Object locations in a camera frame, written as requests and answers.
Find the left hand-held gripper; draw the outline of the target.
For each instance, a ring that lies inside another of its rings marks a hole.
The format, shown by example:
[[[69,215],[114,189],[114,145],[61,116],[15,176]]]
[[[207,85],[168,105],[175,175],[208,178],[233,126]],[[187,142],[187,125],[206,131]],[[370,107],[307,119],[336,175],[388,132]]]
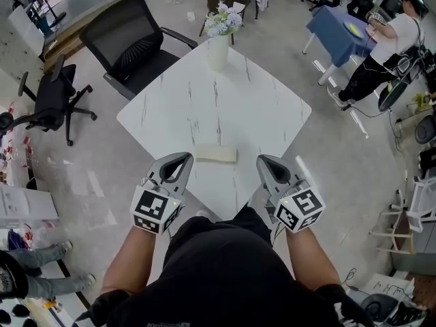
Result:
[[[169,229],[185,206],[184,192],[193,161],[189,152],[154,161],[131,201],[129,211],[137,228],[156,235]]]

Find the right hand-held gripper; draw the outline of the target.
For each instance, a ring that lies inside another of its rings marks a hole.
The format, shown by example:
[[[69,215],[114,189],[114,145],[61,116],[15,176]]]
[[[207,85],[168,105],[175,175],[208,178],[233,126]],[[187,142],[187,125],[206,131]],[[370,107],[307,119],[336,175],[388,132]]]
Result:
[[[316,187],[298,175],[295,165],[273,155],[259,155],[256,168],[267,192],[264,208],[273,223],[292,233],[312,226],[326,205]]]

